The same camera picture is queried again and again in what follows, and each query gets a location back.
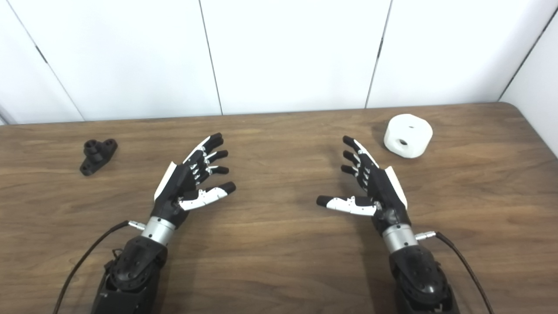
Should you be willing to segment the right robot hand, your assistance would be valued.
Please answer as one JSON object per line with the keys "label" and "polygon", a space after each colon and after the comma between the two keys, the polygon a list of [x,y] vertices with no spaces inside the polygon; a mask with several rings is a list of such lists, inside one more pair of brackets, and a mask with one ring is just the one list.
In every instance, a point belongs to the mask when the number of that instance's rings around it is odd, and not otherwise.
{"label": "right robot hand", "polygon": [[392,226],[412,226],[407,199],[393,167],[382,169],[355,138],[344,136],[342,140],[353,152],[343,151],[343,157],[352,165],[342,165],[341,171],[355,177],[365,195],[345,198],[319,195],[316,204],[339,212],[369,216],[380,235]]}

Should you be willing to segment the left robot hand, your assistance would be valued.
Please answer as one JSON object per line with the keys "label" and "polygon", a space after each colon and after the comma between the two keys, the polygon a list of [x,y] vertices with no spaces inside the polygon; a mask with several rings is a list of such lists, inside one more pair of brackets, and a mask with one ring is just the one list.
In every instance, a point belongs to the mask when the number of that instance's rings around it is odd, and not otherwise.
{"label": "left robot hand", "polygon": [[227,167],[212,165],[228,156],[227,150],[216,151],[224,142],[222,134],[215,133],[201,141],[182,163],[170,163],[155,191],[151,217],[165,220],[177,229],[191,210],[225,198],[236,190],[232,181],[207,189],[199,188],[210,176],[229,173]]}

